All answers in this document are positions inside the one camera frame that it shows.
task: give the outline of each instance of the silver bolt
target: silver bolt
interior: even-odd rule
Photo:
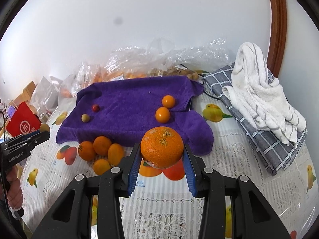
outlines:
[[[248,182],[248,181],[249,181],[249,178],[248,178],[246,175],[242,175],[242,176],[240,176],[240,180],[241,180],[242,182]]]
[[[210,167],[205,167],[204,168],[204,172],[205,173],[212,173],[214,170],[213,170],[213,168],[210,168]]]
[[[120,170],[121,170],[121,169],[120,169],[119,167],[113,167],[113,168],[111,169],[111,172],[112,172],[112,173],[118,173]]]
[[[76,181],[82,181],[84,179],[84,175],[83,174],[78,174],[78,175],[76,175],[76,177],[75,177],[75,180]]]

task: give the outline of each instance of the red ball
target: red ball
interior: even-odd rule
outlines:
[[[98,104],[94,104],[94,105],[92,106],[92,111],[94,111],[94,112],[99,112],[99,109],[100,109],[100,107],[99,107]]]

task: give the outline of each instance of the purple cloth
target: purple cloth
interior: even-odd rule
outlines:
[[[186,111],[191,97],[202,92],[201,84],[185,76],[94,83],[78,93],[77,105],[63,121],[56,142],[93,142],[103,135],[112,142],[133,147],[151,128],[168,126],[181,135],[195,155],[206,155],[213,147],[213,132],[201,115]],[[176,103],[170,109],[170,121],[160,124],[155,112],[162,107],[165,95],[172,95]],[[94,104],[100,106],[97,113],[91,109]],[[88,123],[81,121],[85,113],[90,116]]]

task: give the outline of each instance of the white wall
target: white wall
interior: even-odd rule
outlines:
[[[0,97],[14,98],[31,80],[63,79],[82,60],[104,63],[112,50],[147,46],[155,37],[182,48],[222,36],[234,53],[252,41],[267,55],[270,26],[269,0],[29,0],[0,42]]]
[[[306,119],[306,144],[319,173],[319,31],[296,0],[287,0],[288,29],[279,81],[286,97]]]

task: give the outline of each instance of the gray plaid cloth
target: gray plaid cloth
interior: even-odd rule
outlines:
[[[225,66],[205,77],[206,83],[221,101],[226,105],[229,112],[235,117],[236,121],[246,132],[246,136],[252,148],[257,152],[262,163],[271,175],[276,175],[279,169],[286,169],[295,159],[302,143],[307,136],[307,130],[298,132],[297,148],[290,143],[282,144],[270,131],[258,131],[246,120],[243,115],[235,109],[227,97],[223,94],[222,88],[225,85],[232,85],[231,74],[233,66]],[[268,70],[268,82],[274,79],[272,73]]]

